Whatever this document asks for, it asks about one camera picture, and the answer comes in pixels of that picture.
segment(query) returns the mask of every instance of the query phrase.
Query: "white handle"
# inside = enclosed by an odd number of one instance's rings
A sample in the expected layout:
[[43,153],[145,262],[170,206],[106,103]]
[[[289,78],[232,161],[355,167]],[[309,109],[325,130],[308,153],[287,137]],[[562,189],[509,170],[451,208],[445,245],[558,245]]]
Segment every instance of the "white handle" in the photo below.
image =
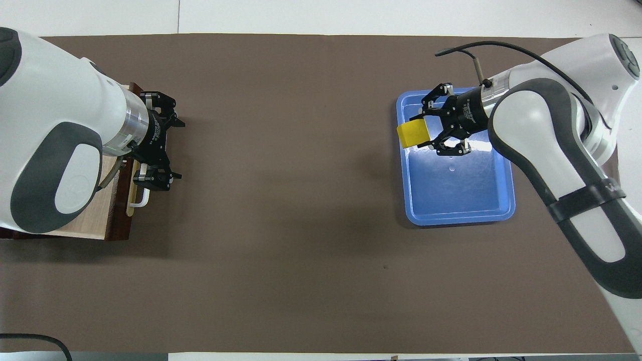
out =
[[129,203],[129,206],[132,208],[141,208],[147,206],[147,202],[150,201],[150,190],[143,188],[143,199],[138,203]]

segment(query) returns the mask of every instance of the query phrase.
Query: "brown tabletop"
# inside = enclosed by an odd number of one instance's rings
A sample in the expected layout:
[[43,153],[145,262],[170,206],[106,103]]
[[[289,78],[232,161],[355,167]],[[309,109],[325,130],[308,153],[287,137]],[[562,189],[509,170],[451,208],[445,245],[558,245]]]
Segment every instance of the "brown tabletop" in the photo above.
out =
[[[169,153],[184,178],[138,210],[128,241],[0,241],[2,331],[78,351],[632,351],[517,168],[507,221],[405,216],[395,101],[474,85],[469,58],[432,53],[478,39],[49,40],[177,100],[187,128]],[[569,41],[504,40],[536,53]],[[475,54],[487,76],[529,61]]]

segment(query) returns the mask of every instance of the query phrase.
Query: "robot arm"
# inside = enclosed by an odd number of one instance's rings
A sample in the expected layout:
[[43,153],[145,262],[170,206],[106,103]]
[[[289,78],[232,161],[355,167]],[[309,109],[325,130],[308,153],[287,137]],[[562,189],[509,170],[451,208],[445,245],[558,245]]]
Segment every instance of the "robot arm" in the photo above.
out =
[[[600,168],[614,150],[621,105],[639,67],[614,35],[581,39],[543,57],[577,83],[534,62],[460,96],[451,84],[440,84],[424,98],[422,114],[398,132],[404,147],[465,155],[471,151],[466,139],[487,129],[493,147],[530,179],[642,355],[641,219]],[[441,96],[447,99],[436,109]],[[444,131],[430,139],[422,130],[427,137],[409,144],[405,130],[423,129],[426,115],[440,116]],[[452,137],[461,142],[447,146]]]
[[130,92],[86,58],[0,28],[0,227],[45,233],[69,223],[100,190],[102,155],[146,164],[135,182],[169,190],[180,174],[169,167],[166,132],[184,126],[175,105],[159,92]]
[[555,80],[528,80],[495,106],[489,137],[530,179],[642,355],[642,224],[582,143],[584,116]]

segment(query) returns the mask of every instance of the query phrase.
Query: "yellow block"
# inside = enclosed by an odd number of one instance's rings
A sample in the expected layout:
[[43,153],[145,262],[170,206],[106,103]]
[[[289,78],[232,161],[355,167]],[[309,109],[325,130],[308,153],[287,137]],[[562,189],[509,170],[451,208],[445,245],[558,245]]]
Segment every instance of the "yellow block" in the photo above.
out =
[[430,140],[425,119],[415,119],[399,125],[397,134],[399,135],[401,146],[404,148],[410,148]]

